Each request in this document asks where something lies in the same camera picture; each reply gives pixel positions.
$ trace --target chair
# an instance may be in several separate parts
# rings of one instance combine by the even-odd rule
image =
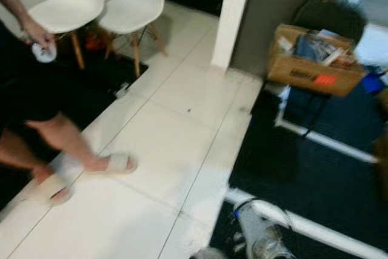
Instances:
[[[99,17],[100,28],[110,33],[105,58],[109,57],[110,52],[114,52],[112,41],[115,36],[131,33],[135,57],[135,72],[137,77],[139,77],[140,60],[137,31],[143,27],[150,29],[159,48],[167,56],[161,37],[152,23],[162,13],[163,7],[164,0],[109,0],[106,3],[104,12]]]
[[[70,33],[80,69],[85,68],[76,29],[102,12],[104,0],[46,0],[28,13],[50,33]]]
[[[292,24],[312,30],[330,30],[352,39],[357,45],[367,19],[360,9],[337,0],[307,0],[295,13]]]

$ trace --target black shorts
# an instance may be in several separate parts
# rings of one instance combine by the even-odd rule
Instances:
[[[30,48],[0,22],[0,135],[11,119],[47,121],[58,113],[54,84]]]

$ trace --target blue object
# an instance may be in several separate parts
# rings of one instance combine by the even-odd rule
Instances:
[[[379,93],[385,88],[384,83],[380,80],[380,77],[383,76],[385,73],[369,73],[367,76],[363,78],[361,81],[365,91],[367,93]]]

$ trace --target hand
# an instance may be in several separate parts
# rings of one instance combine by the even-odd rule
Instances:
[[[22,24],[24,31],[31,37],[34,42],[37,42],[42,48],[50,53],[50,46],[56,46],[54,36],[47,30],[42,28],[34,20],[26,21]]]

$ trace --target gray wall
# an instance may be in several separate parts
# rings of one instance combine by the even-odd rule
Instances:
[[[273,33],[280,23],[289,23],[305,0],[248,0],[231,67],[264,76]]]

